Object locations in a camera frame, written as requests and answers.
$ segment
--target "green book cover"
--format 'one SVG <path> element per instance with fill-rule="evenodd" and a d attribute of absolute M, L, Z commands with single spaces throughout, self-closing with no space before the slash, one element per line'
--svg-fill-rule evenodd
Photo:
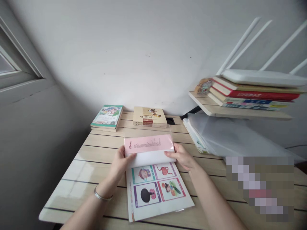
<path fill-rule="evenodd" d="M 104 105 L 91 125 L 115 128 L 121 111 L 122 105 Z"/>

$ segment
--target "window frame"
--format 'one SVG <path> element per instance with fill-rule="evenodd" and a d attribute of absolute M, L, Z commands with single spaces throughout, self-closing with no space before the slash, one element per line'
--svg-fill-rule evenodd
<path fill-rule="evenodd" d="M 0 89 L 0 107 L 22 100 L 32 94 L 56 85 L 51 73 L 5 0 L 0 0 L 0 27 L 26 62 L 31 66 L 35 74 L 40 77 L 35 80 Z"/>

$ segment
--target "purple frame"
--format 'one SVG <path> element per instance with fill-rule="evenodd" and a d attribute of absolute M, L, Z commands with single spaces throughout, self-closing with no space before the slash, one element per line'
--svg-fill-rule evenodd
<path fill-rule="evenodd" d="M 158 186 L 157 186 L 157 182 L 152 182 L 152 183 L 147 183 L 147 184 L 153 184 L 153 183 L 154 183 L 154 186 L 156 187 L 156 193 L 157 193 L 157 195 L 158 195 L 159 202 L 152 203 L 152 204 L 161 203 L 161 197 L 160 197 L 159 189 L 158 189 Z M 137 187 L 137 186 L 142 186 L 142 185 L 146 185 L 146 184 L 141 184 L 141 185 L 136 185 L 136 186 L 134 186 L 134 199 L 135 199 L 135 207 L 136 207 L 136 208 L 144 207 L 144 206 L 147 206 L 147 205 L 151 205 L 151 204 L 146 204 L 146 205 L 143 205 L 143 206 L 138 206 L 138 197 L 137 197 L 137 190 L 136 190 L 136 187 Z"/>
<path fill-rule="evenodd" d="M 164 178 L 158 178 L 158 174 L 157 174 L 157 171 L 156 171 L 156 167 L 155 167 L 156 165 L 153 165 L 153 170 L 154 170 L 154 173 L 155 173 L 155 175 L 156 175 L 156 180 L 160 180 L 160 179 L 166 179 L 166 178 L 170 178 L 170 177 L 176 177 L 177 176 L 177 174 L 176 174 L 176 172 L 175 172 L 175 169 L 174 169 L 174 167 L 173 167 L 173 164 L 170 162 L 170 166 L 172 167 L 172 170 L 173 170 L 173 172 L 174 172 L 174 175 L 171 175 L 171 176 L 169 176 L 169 177 L 164 177 Z"/>

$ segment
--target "red book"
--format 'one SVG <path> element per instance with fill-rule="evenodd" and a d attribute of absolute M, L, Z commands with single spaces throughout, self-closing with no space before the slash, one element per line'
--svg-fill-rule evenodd
<path fill-rule="evenodd" d="M 263 100 L 282 100 L 282 101 L 292 101 L 299 97 L 299 94 L 232 90 L 217 82 L 214 82 L 212 84 L 212 87 L 227 97 L 257 98 L 257 99 L 263 99 Z"/>

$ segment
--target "white paper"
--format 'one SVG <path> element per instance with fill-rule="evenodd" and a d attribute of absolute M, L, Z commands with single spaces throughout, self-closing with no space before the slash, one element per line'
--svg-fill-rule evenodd
<path fill-rule="evenodd" d="M 175 162 L 175 158 L 169 158 L 164 154 L 164 151 L 173 152 L 173 149 L 157 150 L 150 152 L 137 153 L 135 159 L 130 163 L 128 168 L 141 167 L 144 165 L 157 165 L 168 162 Z"/>

